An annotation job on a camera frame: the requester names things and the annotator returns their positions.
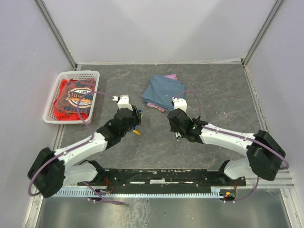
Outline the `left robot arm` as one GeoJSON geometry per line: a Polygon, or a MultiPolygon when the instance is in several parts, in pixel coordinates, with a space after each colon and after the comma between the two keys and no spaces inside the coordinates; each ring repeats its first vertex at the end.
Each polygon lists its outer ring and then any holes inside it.
{"type": "Polygon", "coordinates": [[[42,149],[28,171],[28,194],[42,194],[45,198],[55,195],[67,181],[68,170],[87,157],[118,144],[128,132],[141,124],[141,116],[135,105],[131,109],[122,108],[91,136],[55,151],[48,147],[42,149]]]}

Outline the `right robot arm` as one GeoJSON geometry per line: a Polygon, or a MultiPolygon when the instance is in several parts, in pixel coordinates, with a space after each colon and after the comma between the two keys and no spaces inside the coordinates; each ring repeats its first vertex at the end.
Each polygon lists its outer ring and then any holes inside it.
{"type": "Polygon", "coordinates": [[[255,174],[273,181],[282,164],[287,168],[286,153],[270,133],[239,133],[216,127],[199,118],[190,119],[186,112],[175,109],[167,116],[171,131],[189,142],[215,145],[243,155],[242,159],[225,161],[217,174],[218,182],[227,186],[234,180],[255,174]]]}

